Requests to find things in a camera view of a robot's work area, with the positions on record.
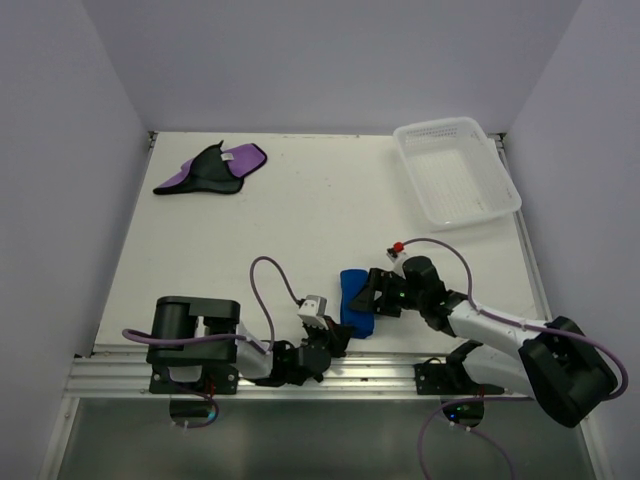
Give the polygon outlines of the purple and grey towel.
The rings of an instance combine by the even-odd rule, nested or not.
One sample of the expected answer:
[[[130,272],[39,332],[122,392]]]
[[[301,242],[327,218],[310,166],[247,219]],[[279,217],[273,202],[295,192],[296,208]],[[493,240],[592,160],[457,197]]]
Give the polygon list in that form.
[[[245,179],[266,165],[266,152],[255,143],[223,148],[212,144],[183,163],[179,171],[153,189],[157,196],[191,193],[234,195]]]

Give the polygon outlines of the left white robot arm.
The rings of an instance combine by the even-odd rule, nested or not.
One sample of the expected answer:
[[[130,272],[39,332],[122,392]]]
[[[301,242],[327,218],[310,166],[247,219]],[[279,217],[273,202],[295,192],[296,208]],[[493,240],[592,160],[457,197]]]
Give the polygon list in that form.
[[[308,296],[300,302],[305,336],[299,345],[260,340],[240,321],[232,300],[167,296],[156,303],[146,339],[146,361],[185,392],[201,390],[224,367],[251,383],[277,388],[323,380],[334,359],[346,355],[354,328],[324,312],[326,300]]]

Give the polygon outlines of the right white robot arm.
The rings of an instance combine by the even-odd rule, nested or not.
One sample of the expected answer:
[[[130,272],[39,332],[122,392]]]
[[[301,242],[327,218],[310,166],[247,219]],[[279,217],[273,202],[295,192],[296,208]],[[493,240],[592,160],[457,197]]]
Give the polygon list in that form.
[[[443,362],[415,365],[416,390],[422,395],[509,390],[535,400],[557,423],[574,427],[619,385],[601,352],[572,320],[499,321],[497,314],[475,308],[469,295],[446,288],[424,256],[401,261],[396,271],[370,269],[346,306],[387,317],[414,311],[431,329],[461,339]]]

